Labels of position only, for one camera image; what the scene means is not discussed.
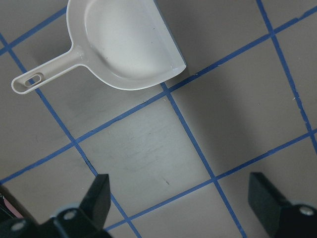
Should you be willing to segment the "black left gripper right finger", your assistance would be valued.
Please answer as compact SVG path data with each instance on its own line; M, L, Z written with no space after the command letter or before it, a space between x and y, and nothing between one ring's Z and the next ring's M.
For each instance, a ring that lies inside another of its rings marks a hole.
M261 172L249 175L248 203L267 234L277 234L282 211L290 202Z

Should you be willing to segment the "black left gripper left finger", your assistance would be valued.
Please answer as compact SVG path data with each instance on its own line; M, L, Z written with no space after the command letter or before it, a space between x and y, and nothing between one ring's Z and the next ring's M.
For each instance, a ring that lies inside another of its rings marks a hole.
M98 229L102 229L106 222L110 205L109 175L97 175L82 199L79 209L83 211Z

